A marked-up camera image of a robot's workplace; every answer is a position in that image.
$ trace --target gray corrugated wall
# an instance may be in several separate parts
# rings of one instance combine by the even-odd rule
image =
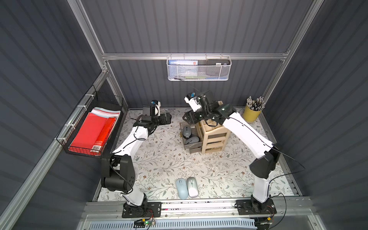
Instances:
[[[325,0],[264,112],[307,168],[296,181],[328,229],[368,224],[367,12],[367,1]]]
[[[67,1],[0,1],[0,37],[2,213],[100,67]],[[75,225],[68,213],[93,195],[98,165],[61,153],[14,229]]]
[[[105,53],[285,52],[311,0],[82,0]],[[278,61],[233,61],[228,81],[190,82],[217,100],[244,105],[261,96]],[[170,82],[164,61],[110,61],[128,106],[152,99],[186,106],[192,92]]]
[[[105,53],[274,53],[310,0],[82,0]]]
[[[109,61],[130,108],[141,108],[153,99],[162,107],[188,107],[184,97],[211,90],[215,99],[234,106],[246,98],[262,96],[280,61],[234,60],[228,81],[169,81],[166,61]]]

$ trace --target light blue mouse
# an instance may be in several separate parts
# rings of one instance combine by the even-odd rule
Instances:
[[[188,198],[188,188],[187,188],[187,181],[183,178],[180,178],[176,181],[176,187],[178,189],[179,198],[185,200]]]

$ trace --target black mounting plate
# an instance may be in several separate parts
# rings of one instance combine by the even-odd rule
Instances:
[[[266,206],[270,206],[271,208],[267,207],[267,209],[265,209],[264,211],[260,212],[260,213],[256,213],[252,210],[252,204],[251,204],[251,200],[250,199],[242,199],[242,200],[236,200],[235,201],[235,206],[237,206],[237,210],[239,215],[269,215],[271,214],[276,214],[276,208],[275,208],[275,204],[273,203],[272,199],[267,199],[266,201]]]
[[[161,202],[148,202],[148,208],[153,211],[153,217],[160,217],[161,216]],[[123,210],[123,213],[121,215],[122,218],[150,218],[151,212],[148,211],[146,215],[142,216],[142,214],[135,214],[134,211],[129,205],[126,206],[126,208]]]

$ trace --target cable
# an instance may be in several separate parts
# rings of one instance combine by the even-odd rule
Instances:
[[[153,129],[153,131],[150,134],[148,134],[148,136],[150,136],[152,133],[154,133],[156,131],[156,128],[157,128],[157,126]]]
[[[274,213],[274,211],[273,211],[273,208],[271,207],[271,206],[268,206],[267,205],[267,207],[269,207],[271,210],[272,210],[272,217],[275,215],[275,213]]]
[[[267,209],[267,212],[271,215],[271,219],[272,219],[272,223],[273,223],[273,215],[271,214],[271,212],[268,209]]]
[[[208,123],[207,123],[207,120],[205,120],[205,123],[206,123],[206,125],[208,125],[209,127],[216,127],[217,125],[218,125],[218,123],[216,122],[216,125],[209,125]]]
[[[287,206],[286,198],[285,198],[284,194],[282,194],[281,192],[277,196],[279,196],[280,194],[284,197],[284,200],[285,200],[285,212],[284,212],[284,215],[282,216],[281,220],[277,224],[275,224],[274,226],[270,227],[269,229],[272,229],[272,228],[276,227],[284,219],[285,214],[286,214],[286,206]]]
[[[137,138],[136,136],[135,136],[135,132],[133,133],[133,136],[134,136],[134,138],[135,138],[135,140],[133,140],[132,142],[130,142],[130,143],[128,143],[128,144],[126,144],[124,147],[123,147],[123,149],[125,149],[125,147],[127,147],[128,145],[130,145],[131,143],[133,143],[134,141],[136,141],[136,140],[139,140],[139,141],[145,141],[146,139],[144,139],[144,138]]]
[[[233,117],[224,117],[224,116],[221,116],[221,117],[223,117],[223,118],[232,118],[232,119],[236,120],[236,121],[237,121],[237,122],[239,122],[242,126],[245,126],[245,127],[247,127],[250,131],[252,131],[252,133],[254,133],[254,135],[256,135],[256,133],[255,133],[253,130],[251,130],[248,126],[246,126],[243,122],[239,121],[238,119],[235,119],[235,118],[233,118]],[[263,140],[262,140],[258,135],[256,135],[256,137],[258,137],[258,138],[260,139],[260,141],[262,141],[262,143],[263,143],[263,144],[265,144],[267,147],[270,147],[271,149],[273,149],[273,150],[275,150],[275,151],[277,151],[277,152],[281,153],[282,155],[287,156],[287,157],[289,157],[289,158],[293,159],[296,163],[298,163],[301,167],[303,167],[303,169],[302,169],[302,170],[300,170],[300,171],[291,172],[291,173],[286,173],[286,174],[283,174],[283,175],[277,176],[277,177],[273,178],[272,180],[270,180],[270,183],[268,184],[267,192],[269,192],[270,184],[271,184],[271,182],[272,182],[274,179],[276,179],[276,178],[278,178],[278,177],[282,177],[282,176],[286,176],[286,175],[294,174],[294,173],[299,173],[299,172],[301,172],[301,171],[304,171],[304,170],[305,170],[305,167],[304,167],[301,163],[299,163],[296,159],[294,159],[294,158],[290,157],[289,155],[287,155],[287,154],[285,154],[285,153],[283,153],[283,152],[281,152],[281,151],[277,150],[276,148],[273,148],[273,147],[271,147],[271,146],[267,145],[267,144],[266,144],[266,143],[265,143],[265,142],[264,142],[264,141],[263,141]]]
[[[185,83],[187,83],[188,85],[190,85],[191,87],[193,87],[195,90],[197,90],[198,92],[200,92],[199,89],[195,88],[194,86],[192,86],[191,84],[189,84],[187,81],[184,81],[183,79],[180,79],[180,78],[174,78],[175,80],[179,80],[179,81],[183,81]]]

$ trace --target metal bracket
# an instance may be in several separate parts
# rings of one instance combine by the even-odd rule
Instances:
[[[308,219],[312,224],[313,230],[326,230],[326,227],[319,215],[308,215]]]
[[[268,199],[266,205],[270,208],[267,207],[266,210],[256,213],[252,209],[252,203],[250,199],[236,200],[235,203],[235,207],[237,208],[239,215],[277,214],[276,207],[272,199]]]

